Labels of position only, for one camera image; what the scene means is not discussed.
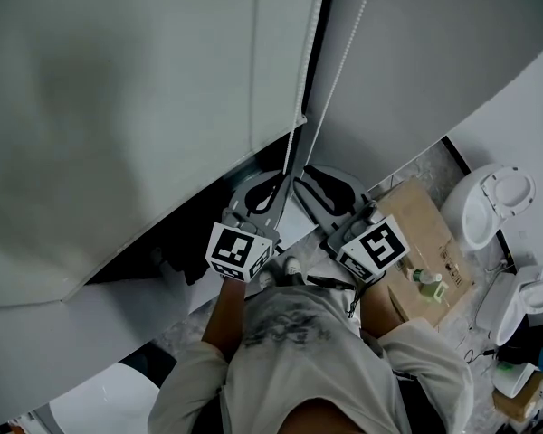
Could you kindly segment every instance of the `toilet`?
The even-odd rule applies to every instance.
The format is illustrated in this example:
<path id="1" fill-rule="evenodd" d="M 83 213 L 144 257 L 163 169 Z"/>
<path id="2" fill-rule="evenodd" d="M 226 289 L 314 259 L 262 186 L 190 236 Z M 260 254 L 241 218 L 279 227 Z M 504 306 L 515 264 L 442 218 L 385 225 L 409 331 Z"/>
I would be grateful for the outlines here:
<path id="1" fill-rule="evenodd" d="M 477 312 L 476 324 L 489 331 L 490 340 L 504 345 L 526 314 L 543 313 L 543 267 L 530 265 L 517 275 L 500 273 Z"/>
<path id="2" fill-rule="evenodd" d="M 114 363 L 49 403 L 64 434 L 147 434 L 158 387 L 143 374 Z"/>
<path id="3" fill-rule="evenodd" d="M 535 192 L 535 180 L 516 165 L 485 165 L 454 187 L 441 214 L 462 250 L 480 250 L 533 203 Z"/>

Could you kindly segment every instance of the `forearm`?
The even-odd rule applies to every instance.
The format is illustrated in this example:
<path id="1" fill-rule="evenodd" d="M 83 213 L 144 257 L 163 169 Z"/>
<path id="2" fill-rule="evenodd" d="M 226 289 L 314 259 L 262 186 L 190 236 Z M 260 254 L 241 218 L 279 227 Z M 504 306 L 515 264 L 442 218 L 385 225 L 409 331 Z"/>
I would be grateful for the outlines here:
<path id="1" fill-rule="evenodd" d="M 245 283 L 226 278 L 202 341 L 217 347 L 230 362 L 242 341 Z"/>
<path id="2" fill-rule="evenodd" d="M 362 329 L 376 339 L 403 323 L 392 304 L 385 280 L 368 288 L 360 299 L 360 322 Z"/>

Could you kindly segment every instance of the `marble floor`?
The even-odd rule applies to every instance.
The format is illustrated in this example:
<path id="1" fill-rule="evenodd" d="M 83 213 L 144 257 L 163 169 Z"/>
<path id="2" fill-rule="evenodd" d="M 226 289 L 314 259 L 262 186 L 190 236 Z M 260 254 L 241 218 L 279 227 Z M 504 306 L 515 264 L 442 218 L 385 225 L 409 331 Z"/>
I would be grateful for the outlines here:
<path id="1" fill-rule="evenodd" d="M 377 197 L 413 176 L 423 182 L 434 203 L 440 208 L 454 186 L 462 179 L 463 173 L 445 146 L 438 143 L 370 190 L 370 194 Z M 349 281 L 348 272 L 328 258 L 326 252 L 319 247 L 321 240 L 320 232 L 314 231 L 277 258 L 275 268 L 279 271 L 283 259 L 293 255 L 300 260 L 302 270 L 309 274 Z M 471 294 L 465 297 L 439 326 L 439 333 L 463 359 L 467 352 L 469 356 L 472 352 L 476 357 L 479 353 L 493 348 L 486 333 L 475 327 L 474 318 L 489 285 L 500 269 L 502 259 L 504 254 L 496 239 L 485 249 L 467 255 L 474 278 Z M 214 301 L 200 307 L 185 321 L 166 330 L 154 341 L 155 344 L 177 358 L 177 354 L 189 343 L 201 339 L 213 307 Z M 487 356 L 481 356 L 471 363 L 475 406 L 464 431 L 466 434 L 494 433 L 505 421 L 505 417 L 494 410 L 491 401 L 491 372 L 494 365 L 495 362 Z"/>

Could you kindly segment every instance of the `green object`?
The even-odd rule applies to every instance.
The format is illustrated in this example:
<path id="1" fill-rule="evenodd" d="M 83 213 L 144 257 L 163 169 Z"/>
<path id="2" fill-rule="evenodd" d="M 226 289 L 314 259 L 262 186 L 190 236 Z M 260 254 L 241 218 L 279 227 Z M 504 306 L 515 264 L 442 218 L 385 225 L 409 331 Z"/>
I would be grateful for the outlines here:
<path id="1" fill-rule="evenodd" d="M 420 290 L 420 294 L 425 297 L 429 297 L 440 304 L 443 300 L 444 293 L 448 288 L 449 285 L 447 285 L 444 281 L 440 281 L 431 285 L 423 285 Z"/>

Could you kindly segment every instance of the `shoe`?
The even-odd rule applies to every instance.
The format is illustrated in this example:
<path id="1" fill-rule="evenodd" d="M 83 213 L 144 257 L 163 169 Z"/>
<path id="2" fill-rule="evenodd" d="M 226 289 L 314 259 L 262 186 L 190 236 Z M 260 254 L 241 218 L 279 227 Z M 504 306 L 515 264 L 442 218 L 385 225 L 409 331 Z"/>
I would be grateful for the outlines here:
<path id="1" fill-rule="evenodd" d="M 269 270 L 262 271 L 258 280 L 260 282 L 260 288 L 262 290 L 269 288 L 270 286 L 275 286 L 275 277 Z"/>
<path id="2" fill-rule="evenodd" d="M 283 262 L 283 274 L 295 275 L 296 273 L 301 273 L 300 261 L 295 257 L 290 256 Z"/>

